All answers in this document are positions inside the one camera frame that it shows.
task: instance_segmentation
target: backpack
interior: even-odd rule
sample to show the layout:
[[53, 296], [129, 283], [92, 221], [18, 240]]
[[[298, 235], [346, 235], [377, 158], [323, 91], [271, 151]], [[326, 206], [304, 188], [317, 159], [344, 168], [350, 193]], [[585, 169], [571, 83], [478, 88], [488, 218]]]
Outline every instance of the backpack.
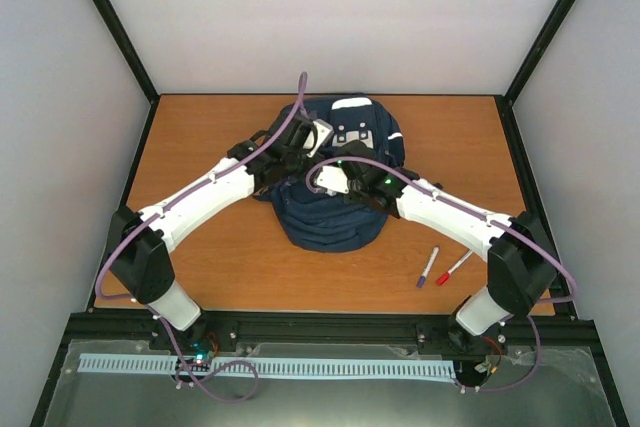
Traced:
[[[376, 160], [391, 167], [404, 163], [404, 142], [395, 119], [375, 100], [363, 95], [316, 97], [305, 100], [311, 119], [333, 127], [334, 135], [319, 152], [333, 157], [336, 149], [360, 140], [375, 151]], [[292, 108], [283, 109], [286, 113]], [[387, 214], [354, 203], [344, 196], [316, 194], [303, 180], [284, 179], [265, 194], [255, 196], [271, 202], [289, 240], [317, 252], [350, 252], [373, 241], [384, 226]]]

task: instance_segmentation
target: wooden table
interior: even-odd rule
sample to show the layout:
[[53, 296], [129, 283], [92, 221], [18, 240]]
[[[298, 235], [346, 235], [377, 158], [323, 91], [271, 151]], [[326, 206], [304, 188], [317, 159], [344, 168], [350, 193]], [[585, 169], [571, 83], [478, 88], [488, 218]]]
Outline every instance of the wooden table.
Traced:
[[[518, 214], [523, 200], [492, 97], [375, 96], [398, 120], [406, 167], [487, 209]], [[162, 96], [128, 205], [164, 199], [267, 128], [292, 95]], [[415, 284], [433, 247], [440, 255]], [[443, 286], [435, 279], [465, 248], [422, 225], [389, 218], [365, 248], [344, 254], [293, 246], [269, 203], [246, 199], [204, 224], [172, 254], [178, 281], [204, 309], [449, 313], [486, 283], [473, 256]], [[124, 292], [109, 276], [107, 293]], [[96, 306], [132, 307], [97, 300]], [[553, 314], [549, 305], [539, 314]]]

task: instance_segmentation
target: red marker cap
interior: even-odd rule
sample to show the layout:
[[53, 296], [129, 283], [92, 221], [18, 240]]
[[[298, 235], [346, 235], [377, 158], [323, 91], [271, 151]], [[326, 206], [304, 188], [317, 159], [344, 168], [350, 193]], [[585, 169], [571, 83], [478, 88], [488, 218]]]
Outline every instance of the red marker cap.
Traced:
[[445, 272], [440, 277], [438, 277], [438, 280], [436, 280], [436, 284], [438, 285], [444, 284], [447, 280], [449, 280], [449, 277], [451, 277], [451, 274], [449, 272]]

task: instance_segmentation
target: pen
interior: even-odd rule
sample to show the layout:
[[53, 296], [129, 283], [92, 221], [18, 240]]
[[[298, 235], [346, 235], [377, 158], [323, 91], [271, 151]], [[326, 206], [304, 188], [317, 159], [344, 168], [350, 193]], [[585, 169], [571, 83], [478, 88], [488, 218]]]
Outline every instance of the pen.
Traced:
[[447, 280], [449, 280], [449, 277], [451, 277], [451, 274], [453, 274], [456, 270], [458, 270], [458, 268], [464, 264], [466, 262], [466, 260], [471, 257], [471, 254], [473, 254], [472, 250], [467, 251], [466, 254], [464, 254], [462, 257], [460, 257], [460, 260], [458, 260], [458, 262], [456, 262], [455, 264], [453, 264], [453, 267], [451, 267], [449, 270], [447, 270], [444, 274], [442, 274], [440, 277], [438, 277], [438, 280], [436, 280], [436, 284], [438, 285], [442, 285], [444, 284]]
[[418, 283], [416, 284], [416, 287], [418, 287], [419, 289], [422, 288], [422, 286], [424, 285], [424, 281], [427, 280], [427, 275], [429, 275], [429, 271], [431, 270], [431, 267], [433, 267], [433, 263], [436, 261], [438, 252], [440, 252], [440, 247], [436, 245], [433, 248], [433, 252], [431, 252], [431, 257], [429, 257], [429, 262], [427, 262], [427, 266], [424, 268], [424, 272], [422, 272], [422, 275], [420, 276], [420, 278], [418, 279]]

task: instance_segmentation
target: gray wall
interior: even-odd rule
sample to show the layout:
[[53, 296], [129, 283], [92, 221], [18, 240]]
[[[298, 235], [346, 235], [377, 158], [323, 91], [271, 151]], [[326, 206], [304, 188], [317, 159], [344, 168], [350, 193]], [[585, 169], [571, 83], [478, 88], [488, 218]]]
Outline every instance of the gray wall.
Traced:
[[112, 0], [160, 92], [503, 93], [555, 0]]
[[0, 0], [0, 424], [82, 310], [148, 104], [90, 0]]
[[580, 314], [640, 425], [640, 0], [578, 0], [515, 112]]

